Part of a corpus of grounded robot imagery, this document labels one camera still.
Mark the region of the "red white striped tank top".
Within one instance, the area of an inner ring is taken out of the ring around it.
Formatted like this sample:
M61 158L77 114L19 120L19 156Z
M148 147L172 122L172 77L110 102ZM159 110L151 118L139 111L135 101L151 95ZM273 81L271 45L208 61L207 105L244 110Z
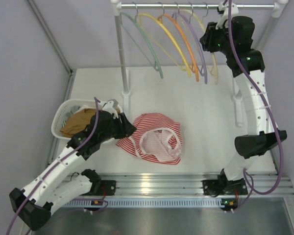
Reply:
M177 165L183 140L181 124L161 113L141 114L134 120L137 130L116 146L135 158L148 162Z

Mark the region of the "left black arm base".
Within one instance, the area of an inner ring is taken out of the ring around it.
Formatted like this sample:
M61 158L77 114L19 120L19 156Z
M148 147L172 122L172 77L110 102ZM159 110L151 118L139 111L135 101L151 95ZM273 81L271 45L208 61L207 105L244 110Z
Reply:
M86 195L90 196L113 196L116 191L115 180L101 180L93 183L91 189Z

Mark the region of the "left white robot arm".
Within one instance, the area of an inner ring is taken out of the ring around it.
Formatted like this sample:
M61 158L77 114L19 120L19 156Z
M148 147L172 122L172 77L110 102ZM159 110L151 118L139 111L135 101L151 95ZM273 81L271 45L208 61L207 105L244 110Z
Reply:
M130 137L136 130L124 113L115 115L97 111L90 123L72 136L51 165L30 184L10 192L15 214L32 231L37 231L64 204L84 194L97 194L101 188L101 177L95 170L86 169L69 183L63 186L61 183L76 167L99 151L102 143Z

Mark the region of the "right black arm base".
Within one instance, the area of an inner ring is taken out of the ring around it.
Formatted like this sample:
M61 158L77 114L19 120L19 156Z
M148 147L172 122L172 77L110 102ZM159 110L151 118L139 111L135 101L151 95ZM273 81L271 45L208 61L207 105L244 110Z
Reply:
M244 179L236 181L226 181L221 183L220 180L202 181L204 195L217 197L219 195L248 195L247 186Z

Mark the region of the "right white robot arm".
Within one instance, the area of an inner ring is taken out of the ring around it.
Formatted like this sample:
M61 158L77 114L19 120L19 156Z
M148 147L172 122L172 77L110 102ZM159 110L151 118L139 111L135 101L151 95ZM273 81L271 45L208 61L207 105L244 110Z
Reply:
M226 64L242 94L247 117L247 134L235 138L236 154L218 175L217 189L224 194L243 189L243 171L287 138L287 132L280 130L280 139L276 139L278 128L272 125L268 113L264 60L261 52L251 47L255 29L252 18L235 16L230 21L231 28L228 22L225 20L221 26L209 22L200 39L204 51L219 51L226 56Z

